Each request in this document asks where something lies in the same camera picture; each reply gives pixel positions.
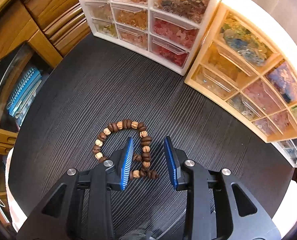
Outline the clear small drawer organizer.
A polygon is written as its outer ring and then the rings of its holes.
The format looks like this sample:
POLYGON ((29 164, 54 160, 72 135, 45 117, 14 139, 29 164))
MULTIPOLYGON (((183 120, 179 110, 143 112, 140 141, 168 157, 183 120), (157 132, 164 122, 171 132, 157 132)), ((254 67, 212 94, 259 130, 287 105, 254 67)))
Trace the clear small drawer organizer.
POLYGON ((272 145, 284 156, 292 167, 297 168, 297 138, 272 142, 272 145))

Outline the blue spiral notebooks stack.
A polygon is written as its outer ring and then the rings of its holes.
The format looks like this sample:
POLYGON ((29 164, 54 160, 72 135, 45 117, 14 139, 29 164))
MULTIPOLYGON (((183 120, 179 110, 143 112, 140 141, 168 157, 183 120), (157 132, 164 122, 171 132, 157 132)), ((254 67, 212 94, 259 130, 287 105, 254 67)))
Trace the blue spiral notebooks stack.
POLYGON ((20 77, 6 104, 8 114, 14 119, 18 129, 42 87, 43 76, 36 67, 30 67, 20 77))

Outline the yellow nine-drawer bead organizer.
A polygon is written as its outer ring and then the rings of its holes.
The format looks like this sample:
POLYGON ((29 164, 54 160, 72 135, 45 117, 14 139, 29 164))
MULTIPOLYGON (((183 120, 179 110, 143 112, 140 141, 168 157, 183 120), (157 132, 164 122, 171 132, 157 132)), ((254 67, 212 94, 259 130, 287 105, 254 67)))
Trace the yellow nine-drawer bead organizer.
POLYGON ((221 3, 185 82, 263 141, 297 138, 297 46, 254 3, 221 3))

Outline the white nine-drawer bead organizer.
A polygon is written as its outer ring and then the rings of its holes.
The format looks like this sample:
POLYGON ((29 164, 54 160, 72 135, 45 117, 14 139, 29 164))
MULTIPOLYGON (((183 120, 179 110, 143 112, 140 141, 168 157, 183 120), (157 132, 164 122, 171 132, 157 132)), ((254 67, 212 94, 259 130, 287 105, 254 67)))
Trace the white nine-drawer bead organizer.
POLYGON ((95 37, 184 75, 221 0, 79 0, 95 37))

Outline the wooden drawer cabinet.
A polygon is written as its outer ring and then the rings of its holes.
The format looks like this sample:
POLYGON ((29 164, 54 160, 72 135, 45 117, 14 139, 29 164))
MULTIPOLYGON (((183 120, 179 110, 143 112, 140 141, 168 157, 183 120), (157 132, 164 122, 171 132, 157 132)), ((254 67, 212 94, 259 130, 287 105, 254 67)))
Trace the wooden drawer cabinet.
MULTIPOLYGON (((51 68, 89 33, 79 0, 0 0, 0 123, 14 85, 34 54, 51 68)), ((0 128, 0 154, 17 134, 0 128)))

